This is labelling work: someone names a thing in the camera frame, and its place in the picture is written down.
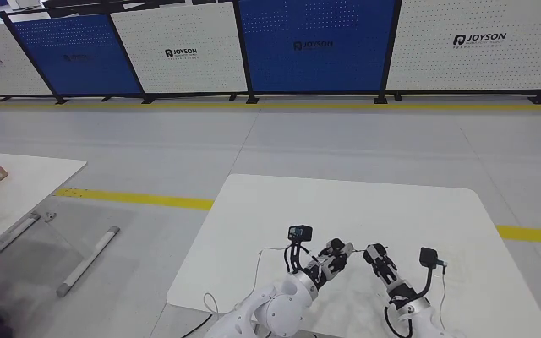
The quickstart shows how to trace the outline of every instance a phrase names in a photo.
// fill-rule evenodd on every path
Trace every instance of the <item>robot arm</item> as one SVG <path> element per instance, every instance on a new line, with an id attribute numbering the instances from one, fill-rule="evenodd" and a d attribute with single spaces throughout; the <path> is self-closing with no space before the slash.
<path id="1" fill-rule="evenodd" d="M 420 293 L 415 290 L 398 275 L 398 269 L 393 261 L 387 257 L 385 247 L 381 244 L 369 245 L 363 253 L 364 260 L 372 265 L 374 273 L 383 281 L 387 288 L 387 294 L 391 298 L 400 317 L 399 320 L 407 320 L 409 324 L 408 335 L 398 334 L 387 316 L 388 307 L 385 307 L 385 321 L 391 331 L 401 338 L 457 338 L 448 331 L 440 330 L 432 323 L 434 308 L 424 296 L 429 291 L 432 279 L 432 270 L 437 265 L 443 266 L 444 273 L 446 262 L 438 259 L 438 253 L 430 248 L 421 248 L 419 261 L 422 266 L 429 269 L 427 283 Z"/>
<path id="2" fill-rule="evenodd" d="M 312 237 L 309 226 L 292 226 L 288 238 L 292 240 L 291 273 L 277 290 L 267 286 L 256 290 L 239 308 L 222 317 L 206 333 L 205 338 L 255 338 L 251 325 L 252 315 L 270 332 L 279 337 L 294 335 L 303 321 L 303 312 L 317 298 L 319 289 L 344 269 L 353 252 L 351 243 L 344 244 L 335 238 L 328 242 L 318 257 L 313 257 L 306 267 L 298 261 L 298 253 L 306 250 L 301 242 Z"/>

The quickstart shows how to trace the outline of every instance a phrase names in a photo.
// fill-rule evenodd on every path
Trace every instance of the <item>floor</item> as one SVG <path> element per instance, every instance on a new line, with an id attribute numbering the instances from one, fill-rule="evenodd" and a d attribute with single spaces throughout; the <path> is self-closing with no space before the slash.
<path id="1" fill-rule="evenodd" d="M 461 187 L 477 192 L 496 225 L 541 227 L 541 110 L 523 97 L 414 97 L 392 107 L 314 97 L 242 107 L 223 98 L 165 101 L 186 107 L 13 101 L 0 104 L 0 152 L 87 160 L 71 188 L 214 199 L 230 173 Z M 333 107 L 343 103 L 367 106 Z M 206 211 L 47 203 L 56 226 L 84 242 L 109 226 L 122 231 L 63 299 L 56 287 L 81 257 L 49 225 L 38 221 L 0 254 L 0 308 L 17 337 L 178 338 L 205 318 L 166 305 L 166 293 Z M 505 245 L 541 303 L 541 243 Z"/>

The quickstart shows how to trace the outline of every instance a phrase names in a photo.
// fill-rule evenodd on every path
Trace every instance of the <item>pegboard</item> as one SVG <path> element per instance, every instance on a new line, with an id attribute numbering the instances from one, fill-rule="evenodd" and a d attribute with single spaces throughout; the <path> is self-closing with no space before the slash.
<path id="1" fill-rule="evenodd" d="M 140 93 L 105 14 L 14 26 L 59 95 Z"/>
<path id="2" fill-rule="evenodd" d="M 403 0 L 387 89 L 535 90 L 539 64 L 539 0 Z"/>
<path id="3" fill-rule="evenodd" d="M 241 0 L 255 91 L 380 89 L 395 0 Z"/>
<path id="4" fill-rule="evenodd" d="M 112 14 L 146 93 L 246 91 L 232 3 Z"/>
<path id="5" fill-rule="evenodd" d="M 0 24 L 0 95 L 51 95 L 6 25 Z"/>

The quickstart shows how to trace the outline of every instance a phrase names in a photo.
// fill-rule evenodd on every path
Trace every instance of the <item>yellow floor line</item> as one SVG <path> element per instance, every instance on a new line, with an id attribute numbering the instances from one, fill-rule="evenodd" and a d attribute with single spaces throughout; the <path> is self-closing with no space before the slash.
<path id="1" fill-rule="evenodd" d="M 62 188 L 55 196 L 73 197 L 76 199 L 99 199 L 111 202 L 123 202 L 133 204 L 152 204 L 172 206 L 175 208 L 210 210 L 213 200 L 210 199 L 187 199 L 184 197 L 156 196 L 148 194 L 118 193 L 113 191 Z"/>
<path id="2" fill-rule="evenodd" d="M 541 242 L 541 229 L 519 226 L 496 226 L 500 236 L 515 241 Z"/>
<path id="3" fill-rule="evenodd" d="M 72 197 L 76 199 L 99 199 L 110 202 L 152 204 L 199 210 L 210 210 L 212 204 L 214 203 L 214 201 L 211 199 L 189 199 L 184 197 L 118 193 L 113 191 L 77 188 L 62 188 L 58 190 L 55 195 L 62 197 Z M 496 228 L 498 229 L 500 236 L 504 239 L 541 243 L 541 229 L 532 229 L 519 226 L 496 226 Z"/>
<path id="4" fill-rule="evenodd" d="M 216 102 L 194 102 L 194 103 L 153 103 L 141 105 L 139 103 L 67 103 L 65 105 L 50 104 L 28 104 L 28 103 L 3 103 L 0 109 L 164 109 L 164 108 L 240 108 L 240 109 L 349 109 L 349 110 L 484 110 L 484 111 L 523 111 L 541 110 L 541 105 L 461 105 L 461 104 L 388 104 L 375 105 L 372 103 L 266 103 L 247 105 L 244 103 L 216 103 Z"/>

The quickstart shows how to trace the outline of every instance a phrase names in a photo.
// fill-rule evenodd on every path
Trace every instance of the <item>white tabletop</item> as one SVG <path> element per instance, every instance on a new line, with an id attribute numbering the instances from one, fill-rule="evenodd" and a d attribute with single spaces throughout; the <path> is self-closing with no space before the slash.
<path id="1" fill-rule="evenodd" d="M 86 166 L 86 161 L 0 154 L 9 176 L 0 181 L 0 235 Z"/>
<path id="2" fill-rule="evenodd" d="M 356 248 L 382 243 L 399 273 L 420 292 L 422 246 L 449 262 L 443 319 L 467 337 L 538 336 L 541 311 L 478 196 L 468 189 L 231 175 L 173 282 L 167 302 L 205 310 L 211 292 L 221 312 L 251 290 L 257 253 L 284 247 L 287 228 L 314 228 L 306 247 L 319 252 L 333 237 Z M 257 287 L 286 274 L 282 252 L 265 251 Z M 429 300 L 438 308 L 440 270 Z M 302 329 L 339 337 L 388 337 L 385 288 L 359 253 L 320 290 Z"/>

